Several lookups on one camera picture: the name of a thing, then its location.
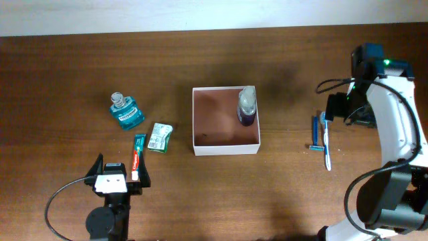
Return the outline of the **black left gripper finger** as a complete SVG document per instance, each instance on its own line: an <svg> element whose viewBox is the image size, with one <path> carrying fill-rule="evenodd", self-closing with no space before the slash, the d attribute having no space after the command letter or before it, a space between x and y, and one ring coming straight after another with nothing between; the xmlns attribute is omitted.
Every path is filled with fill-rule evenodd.
<svg viewBox="0 0 428 241"><path fill-rule="evenodd" d="M144 157L142 155L139 157L138 177L139 177L141 187L151 187L150 176L149 176L148 171L146 169Z"/></svg>
<svg viewBox="0 0 428 241"><path fill-rule="evenodd" d="M103 172L103 154L99 154L93 166L89 169L86 177L101 175Z"/></svg>

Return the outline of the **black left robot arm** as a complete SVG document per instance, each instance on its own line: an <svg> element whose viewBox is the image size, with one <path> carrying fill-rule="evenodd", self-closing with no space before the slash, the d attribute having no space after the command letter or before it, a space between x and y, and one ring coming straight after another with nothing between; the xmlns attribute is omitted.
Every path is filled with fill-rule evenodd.
<svg viewBox="0 0 428 241"><path fill-rule="evenodd" d="M136 181L126 180L123 163L103 164L103 155L97 157L87 172L84 183L104 198L104 205L93 209L86 218L91 240L128 240L131 197L141 195L144 188L151 186L144 160L138 160L137 164Z"/></svg>

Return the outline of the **purple liquid bottle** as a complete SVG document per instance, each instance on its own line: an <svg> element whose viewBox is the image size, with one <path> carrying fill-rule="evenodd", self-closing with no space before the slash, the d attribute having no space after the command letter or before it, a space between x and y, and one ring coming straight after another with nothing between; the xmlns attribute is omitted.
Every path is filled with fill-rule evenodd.
<svg viewBox="0 0 428 241"><path fill-rule="evenodd" d="M237 117L240 123L251 126L257 113L256 95L254 86L246 86L238 96Z"/></svg>

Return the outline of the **blue white toothbrush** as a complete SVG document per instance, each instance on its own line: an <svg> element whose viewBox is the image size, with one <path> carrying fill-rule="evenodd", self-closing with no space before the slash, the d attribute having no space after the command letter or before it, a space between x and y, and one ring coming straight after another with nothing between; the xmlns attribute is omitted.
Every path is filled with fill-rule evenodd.
<svg viewBox="0 0 428 241"><path fill-rule="evenodd" d="M323 142L324 142L324 153L325 153L325 166L328 171L332 170L330 152L329 152L329 138L328 138L328 120L326 119L326 113L321 112L320 123L323 127Z"/></svg>

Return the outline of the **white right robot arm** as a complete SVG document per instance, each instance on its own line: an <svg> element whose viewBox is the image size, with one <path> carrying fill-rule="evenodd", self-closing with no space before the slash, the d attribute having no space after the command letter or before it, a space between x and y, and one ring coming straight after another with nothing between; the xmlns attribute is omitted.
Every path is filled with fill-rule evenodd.
<svg viewBox="0 0 428 241"><path fill-rule="evenodd" d="M328 97L322 125L336 117L377 128L381 166L357 177L344 196L345 219L319 240L389 240L427 229L427 141L414 101L411 65L382 57L353 58L348 92Z"/></svg>

